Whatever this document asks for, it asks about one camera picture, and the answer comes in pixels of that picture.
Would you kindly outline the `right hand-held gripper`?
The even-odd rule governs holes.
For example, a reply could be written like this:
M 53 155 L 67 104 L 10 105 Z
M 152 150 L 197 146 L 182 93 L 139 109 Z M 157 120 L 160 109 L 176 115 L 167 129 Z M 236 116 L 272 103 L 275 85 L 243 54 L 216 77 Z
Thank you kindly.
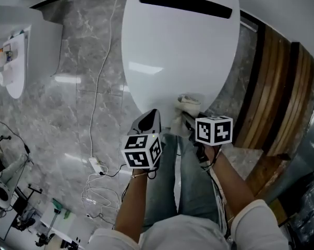
M 204 150 L 204 146 L 207 145 L 211 146 L 214 150 L 214 163 L 221 146 L 232 142 L 233 119 L 227 116 L 203 117 L 203 115 L 194 118 L 187 112 L 183 112 L 182 115 L 186 128 L 192 132 L 190 140 L 194 147 L 197 148 L 196 156 L 199 162 L 204 163 L 209 161 Z

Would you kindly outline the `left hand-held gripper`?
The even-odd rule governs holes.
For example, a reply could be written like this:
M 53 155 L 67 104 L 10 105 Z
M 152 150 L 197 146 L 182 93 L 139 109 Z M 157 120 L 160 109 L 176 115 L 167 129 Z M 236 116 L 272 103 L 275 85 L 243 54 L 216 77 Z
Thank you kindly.
M 121 153 L 130 169 L 156 171 L 162 154 L 160 112 L 152 109 L 131 125 L 122 138 Z

